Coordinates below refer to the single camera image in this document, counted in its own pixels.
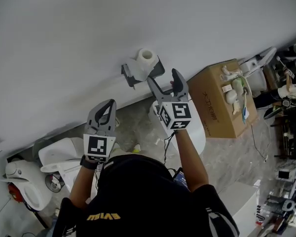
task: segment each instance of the toilet seat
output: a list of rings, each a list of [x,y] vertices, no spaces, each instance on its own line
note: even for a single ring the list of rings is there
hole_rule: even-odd
[[[80,160],[83,154],[83,139],[64,138],[39,151],[39,159],[43,164],[40,170],[45,173],[58,171],[68,191],[71,192],[76,176],[81,168]],[[94,176],[91,188],[91,199],[97,194],[95,184],[96,178]]]
[[[186,130],[191,138],[191,141],[193,142],[195,149],[200,155],[205,148],[205,143],[206,143],[205,131],[204,131],[202,121],[199,117],[199,114],[197,112],[197,109],[193,103],[193,100],[190,94],[188,95],[188,101],[191,104],[191,105],[189,104],[189,106],[190,106],[192,121],[190,122]],[[161,139],[164,140],[171,136],[173,130],[168,130],[164,125],[164,123],[160,121],[160,116],[158,114],[157,106],[158,106],[158,102],[154,101],[150,107],[148,116],[152,125],[156,128],[157,134]],[[171,139],[170,143],[174,146],[174,148],[176,149],[176,152],[179,153],[178,143],[175,136]]]
[[[52,192],[45,185],[45,175],[34,162],[10,162],[5,167],[5,174],[7,178],[1,181],[13,183],[31,208],[41,211],[48,205]]]

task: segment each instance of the black shirt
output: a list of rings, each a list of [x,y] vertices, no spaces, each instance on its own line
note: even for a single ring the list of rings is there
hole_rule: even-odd
[[[53,237],[99,233],[201,233],[238,236],[239,231],[215,188],[193,193],[174,182],[167,168],[141,155],[117,156],[101,172],[96,197],[85,210],[62,201]]]

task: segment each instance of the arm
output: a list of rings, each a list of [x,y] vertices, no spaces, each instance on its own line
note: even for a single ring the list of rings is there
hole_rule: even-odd
[[[86,207],[85,202],[91,195],[93,176],[94,170],[81,166],[69,197],[75,207],[81,209]]]
[[[194,192],[197,188],[209,184],[206,169],[187,131],[178,130],[176,139],[187,186]]]

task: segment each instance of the toilet tank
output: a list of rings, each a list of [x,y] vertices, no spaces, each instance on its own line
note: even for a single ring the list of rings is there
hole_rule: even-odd
[[[43,166],[65,160],[81,159],[83,156],[83,139],[64,138],[38,152]]]

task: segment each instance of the tiled floor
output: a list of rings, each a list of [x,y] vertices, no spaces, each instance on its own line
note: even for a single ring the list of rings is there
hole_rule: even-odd
[[[152,98],[140,101],[117,111],[120,126],[115,129],[117,142],[125,151],[129,151],[136,143],[142,145],[142,150],[148,151],[163,161],[164,142],[156,134],[148,118],[148,110],[153,102]],[[276,188],[278,182],[274,181],[276,161],[273,157],[278,154],[274,128],[269,127],[272,119],[264,122],[265,110],[258,110],[259,119],[253,125],[253,132],[257,148],[261,154],[268,156],[267,162],[259,155],[254,147],[251,128],[237,139],[206,139],[206,146],[201,158],[208,172],[210,183],[218,192],[239,181],[248,185],[259,184],[259,203],[263,204],[270,191]],[[70,131],[54,137],[59,140],[65,137],[82,137],[84,126],[76,127]],[[179,168],[180,157],[174,148],[167,152],[168,168]],[[63,188],[60,193],[54,194],[50,205],[40,212],[48,221],[54,208],[60,206],[61,199],[68,196]]]

